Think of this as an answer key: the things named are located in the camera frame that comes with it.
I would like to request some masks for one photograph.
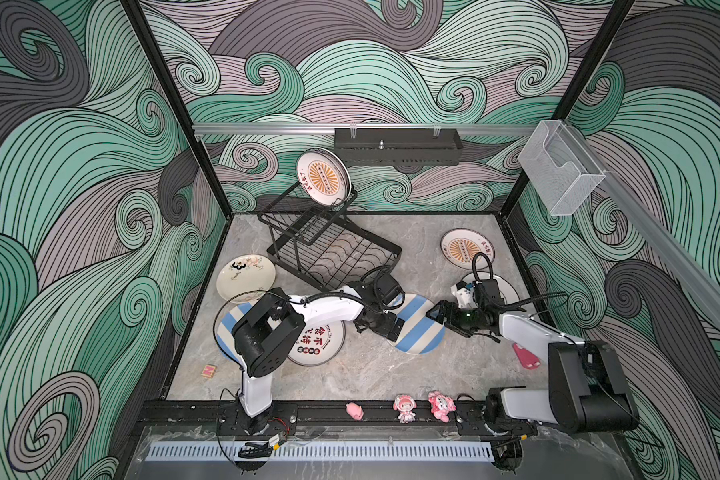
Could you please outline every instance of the black metal shelf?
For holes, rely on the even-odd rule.
[[[267,249],[269,259],[324,292],[360,280],[377,266],[394,268],[402,252],[400,246],[360,228],[346,217],[333,217],[330,213],[322,214],[324,220],[332,220],[309,245],[287,234],[275,239],[273,234],[273,243]]]
[[[346,213],[349,206],[358,194],[354,188],[349,192],[349,196],[334,205],[320,205],[313,202],[314,205],[306,210],[294,211],[287,207],[287,201],[291,192],[300,187],[300,183],[296,182],[285,192],[275,198],[269,205],[265,206],[260,214],[259,220],[279,234],[296,239],[297,242],[304,245],[312,245],[315,243],[327,228],[338,218],[339,215]]]

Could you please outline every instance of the marble floor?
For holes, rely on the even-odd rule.
[[[450,287],[467,271],[451,265],[440,253],[439,243],[445,232],[463,227],[489,238],[496,249],[494,272],[514,286],[520,298],[528,296],[492,215],[350,215],[349,218],[402,247],[400,261],[392,274],[406,292],[418,293],[433,302],[453,300]],[[224,303],[216,292],[216,275],[236,256],[266,255],[271,242],[267,226],[255,215],[235,216],[169,390],[169,400],[218,400],[222,389],[235,392],[240,387],[240,369],[219,351],[212,336],[214,316]],[[280,267],[277,267],[275,286],[293,294],[317,291]],[[206,364],[217,367],[212,379],[201,376]],[[485,337],[463,338],[446,330],[445,338],[435,350],[416,356],[396,350],[373,332],[357,333],[352,324],[347,323],[344,346],[334,359],[314,367],[286,361],[275,372],[272,394],[275,399],[283,400],[392,400],[400,393],[426,398],[429,391],[438,389],[452,396],[467,393],[474,398],[484,398],[491,387],[544,388],[546,384],[546,367],[522,368],[511,342],[506,340],[497,344]]]

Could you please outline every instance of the pink plush figure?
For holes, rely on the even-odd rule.
[[[362,407],[357,403],[350,402],[347,404],[347,413],[355,420],[362,420]]]
[[[448,423],[450,420],[448,412],[456,411],[453,399],[435,390],[429,393],[428,400],[432,404],[432,415],[438,420]]]
[[[398,395],[395,397],[392,408],[400,412],[400,415],[398,415],[400,423],[411,423],[416,419],[416,414],[413,413],[413,409],[416,408],[416,401],[410,395]]]

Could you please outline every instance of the pink figurine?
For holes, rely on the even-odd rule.
[[[432,404],[432,415],[438,420],[448,423],[448,412],[455,412],[456,405],[451,397],[445,396],[435,390],[430,392],[428,396],[429,402]]]
[[[362,420],[362,407],[357,403],[350,402],[347,404],[347,413],[355,420]]]
[[[400,411],[400,415],[398,415],[400,423],[411,423],[415,420],[416,414],[413,413],[413,409],[416,408],[416,401],[410,395],[398,395],[395,397],[392,408]]]

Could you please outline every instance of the red wire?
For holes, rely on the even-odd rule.
[[[286,436],[288,436],[288,434],[291,432],[291,428],[288,425],[286,425],[286,423],[282,420],[282,418],[275,417],[274,419],[277,420],[278,422],[280,422],[282,424],[282,426],[284,426],[286,428]]]

